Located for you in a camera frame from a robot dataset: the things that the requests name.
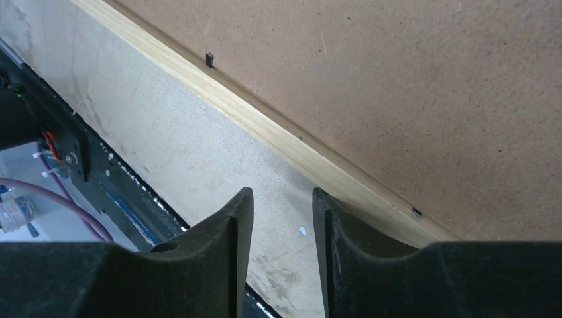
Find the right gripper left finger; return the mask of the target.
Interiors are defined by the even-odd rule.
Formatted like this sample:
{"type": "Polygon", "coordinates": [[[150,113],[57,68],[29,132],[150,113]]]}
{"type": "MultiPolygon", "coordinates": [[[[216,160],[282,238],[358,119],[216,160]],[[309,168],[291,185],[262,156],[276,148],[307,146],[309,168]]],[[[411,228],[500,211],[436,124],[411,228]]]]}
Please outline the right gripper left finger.
{"type": "Polygon", "coordinates": [[[3,243],[2,317],[240,317],[253,191],[149,252],[102,242],[3,243]]]}

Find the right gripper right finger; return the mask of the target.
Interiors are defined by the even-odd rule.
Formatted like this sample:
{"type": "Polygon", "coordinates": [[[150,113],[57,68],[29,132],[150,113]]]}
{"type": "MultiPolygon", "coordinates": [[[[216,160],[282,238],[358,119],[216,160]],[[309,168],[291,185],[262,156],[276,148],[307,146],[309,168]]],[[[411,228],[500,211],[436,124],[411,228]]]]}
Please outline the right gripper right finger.
{"type": "Polygon", "coordinates": [[[404,244],[312,197],[327,317],[560,317],[558,242],[404,244]]]}

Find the wooden picture frame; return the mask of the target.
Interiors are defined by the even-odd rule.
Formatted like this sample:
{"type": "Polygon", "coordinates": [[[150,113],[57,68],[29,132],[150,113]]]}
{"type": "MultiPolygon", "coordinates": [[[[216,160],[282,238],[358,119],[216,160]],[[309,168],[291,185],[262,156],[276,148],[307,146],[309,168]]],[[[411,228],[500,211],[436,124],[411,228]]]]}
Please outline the wooden picture frame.
{"type": "Polygon", "coordinates": [[[408,201],[118,2],[77,6],[369,225],[415,247],[458,239],[430,217],[415,216],[408,201]]]}

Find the brown backing board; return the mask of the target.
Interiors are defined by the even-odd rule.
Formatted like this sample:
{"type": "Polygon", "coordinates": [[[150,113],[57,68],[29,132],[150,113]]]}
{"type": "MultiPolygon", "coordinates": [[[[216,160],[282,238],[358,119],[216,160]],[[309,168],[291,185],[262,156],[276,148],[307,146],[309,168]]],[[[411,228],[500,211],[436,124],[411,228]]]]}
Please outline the brown backing board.
{"type": "Polygon", "coordinates": [[[561,239],[560,1],[114,1],[464,239],[561,239]]]}

